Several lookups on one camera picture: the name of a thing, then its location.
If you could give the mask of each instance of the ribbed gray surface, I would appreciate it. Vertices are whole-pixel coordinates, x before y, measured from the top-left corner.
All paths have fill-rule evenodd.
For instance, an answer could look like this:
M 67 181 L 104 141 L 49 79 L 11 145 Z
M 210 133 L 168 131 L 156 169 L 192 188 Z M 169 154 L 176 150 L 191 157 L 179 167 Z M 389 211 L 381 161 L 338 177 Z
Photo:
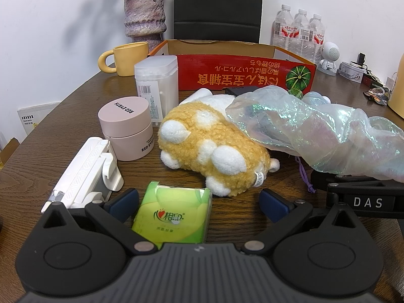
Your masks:
M 233 244 L 165 244 L 154 255 L 135 257 L 122 276 L 79 298 L 29 293 L 21 303 L 320 303 L 282 283 L 263 257 L 239 253 Z M 371 294 L 339 303 L 380 303 Z

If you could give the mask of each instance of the metal pin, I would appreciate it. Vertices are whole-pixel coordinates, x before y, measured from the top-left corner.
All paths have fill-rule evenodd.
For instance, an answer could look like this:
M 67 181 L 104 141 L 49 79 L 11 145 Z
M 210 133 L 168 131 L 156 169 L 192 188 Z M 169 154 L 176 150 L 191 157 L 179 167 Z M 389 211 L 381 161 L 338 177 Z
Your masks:
M 265 244 L 259 240 L 250 240 L 244 244 L 244 247 L 248 250 L 258 251 L 264 249 Z
M 149 252 L 154 248 L 154 245 L 151 242 L 143 241 L 143 242 L 137 242 L 133 247 L 138 252 Z

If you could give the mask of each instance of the pink jar lid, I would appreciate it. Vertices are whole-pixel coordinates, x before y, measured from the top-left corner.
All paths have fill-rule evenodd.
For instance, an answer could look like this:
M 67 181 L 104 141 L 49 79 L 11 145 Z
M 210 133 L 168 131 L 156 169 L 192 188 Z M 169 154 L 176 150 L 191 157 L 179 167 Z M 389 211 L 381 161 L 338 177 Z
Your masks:
M 143 131 L 152 121 L 149 102 L 141 97 L 113 100 L 98 112 L 102 132 L 110 137 L 123 138 Z

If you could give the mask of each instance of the green pumpkin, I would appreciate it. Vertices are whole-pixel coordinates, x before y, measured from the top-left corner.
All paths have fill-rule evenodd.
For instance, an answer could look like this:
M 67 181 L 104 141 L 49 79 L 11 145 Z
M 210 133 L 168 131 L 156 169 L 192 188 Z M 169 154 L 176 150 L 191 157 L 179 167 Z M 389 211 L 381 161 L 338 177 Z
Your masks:
M 286 87 L 303 91 L 310 83 L 312 73 L 303 65 L 293 67 L 286 75 Z
M 300 100 L 303 98 L 303 93 L 299 89 L 290 89 L 288 90 L 288 94 L 298 97 Z

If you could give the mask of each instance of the vase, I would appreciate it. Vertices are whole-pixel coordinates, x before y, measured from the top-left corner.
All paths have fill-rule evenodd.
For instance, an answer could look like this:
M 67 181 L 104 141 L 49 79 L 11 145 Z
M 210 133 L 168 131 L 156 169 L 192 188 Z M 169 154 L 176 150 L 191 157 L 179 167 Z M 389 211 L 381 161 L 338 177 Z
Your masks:
M 162 42 L 166 15 L 163 0 L 124 0 L 125 34 L 132 42 L 145 41 L 152 51 Z

